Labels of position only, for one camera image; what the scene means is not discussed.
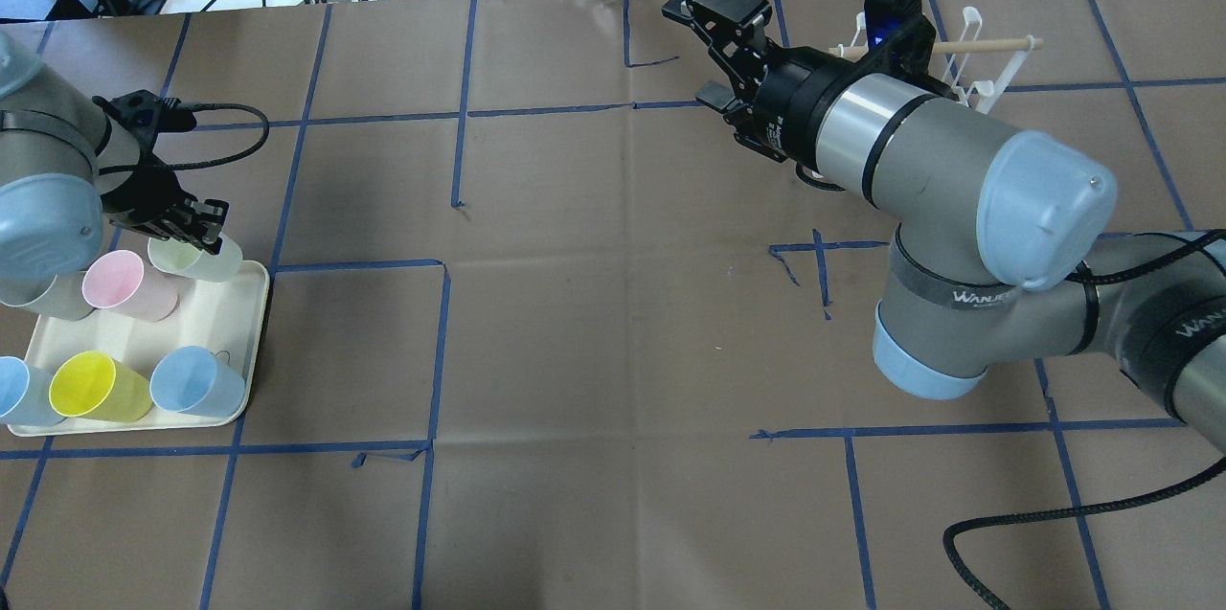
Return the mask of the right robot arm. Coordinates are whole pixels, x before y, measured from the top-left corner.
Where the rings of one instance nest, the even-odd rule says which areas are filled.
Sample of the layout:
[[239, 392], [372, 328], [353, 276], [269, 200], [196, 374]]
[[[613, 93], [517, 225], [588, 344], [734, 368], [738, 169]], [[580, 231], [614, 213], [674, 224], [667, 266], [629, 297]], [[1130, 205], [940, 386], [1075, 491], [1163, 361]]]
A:
[[932, 77], [922, 0], [864, 0], [856, 60], [771, 40], [766, 0], [669, 0], [662, 13], [727, 75], [698, 100], [737, 143], [900, 222], [873, 334], [894, 386], [949, 401], [998, 363], [1097, 352], [1224, 447], [1224, 232], [1103, 238], [1112, 171]]

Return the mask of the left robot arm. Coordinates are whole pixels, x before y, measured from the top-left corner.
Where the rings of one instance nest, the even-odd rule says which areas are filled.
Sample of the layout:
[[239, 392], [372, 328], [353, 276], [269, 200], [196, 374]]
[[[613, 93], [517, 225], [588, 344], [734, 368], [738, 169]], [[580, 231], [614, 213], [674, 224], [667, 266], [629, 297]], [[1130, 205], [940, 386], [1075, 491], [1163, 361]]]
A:
[[200, 107], [139, 89], [87, 97], [10, 36], [1, 43], [1, 274], [43, 281], [87, 268], [104, 223], [219, 254], [226, 201], [197, 198], [159, 134], [188, 134]]

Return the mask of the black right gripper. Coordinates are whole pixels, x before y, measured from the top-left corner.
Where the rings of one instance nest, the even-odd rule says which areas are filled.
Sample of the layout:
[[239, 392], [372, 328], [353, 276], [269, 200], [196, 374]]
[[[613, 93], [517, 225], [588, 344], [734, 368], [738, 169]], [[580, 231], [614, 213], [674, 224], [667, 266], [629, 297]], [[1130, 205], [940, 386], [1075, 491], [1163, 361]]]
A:
[[662, 16], [691, 29], [714, 56], [729, 56], [745, 78], [736, 91], [716, 81], [694, 96], [714, 111], [750, 108], [750, 138], [792, 160], [817, 159], [817, 134], [831, 107], [830, 89], [843, 89], [853, 62], [813, 47], [780, 47], [766, 37], [767, 0], [667, 0]]

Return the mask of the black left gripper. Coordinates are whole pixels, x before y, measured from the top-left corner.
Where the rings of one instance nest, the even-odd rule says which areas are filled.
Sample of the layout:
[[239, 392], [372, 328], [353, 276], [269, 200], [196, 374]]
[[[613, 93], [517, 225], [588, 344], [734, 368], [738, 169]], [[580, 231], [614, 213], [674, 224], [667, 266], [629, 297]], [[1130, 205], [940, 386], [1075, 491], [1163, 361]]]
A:
[[159, 134], [156, 122], [123, 125], [105, 118], [96, 179], [105, 217], [148, 236], [217, 243], [229, 203], [219, 198], [200, 201], [185, 191], [177, 173], [153, 152]]

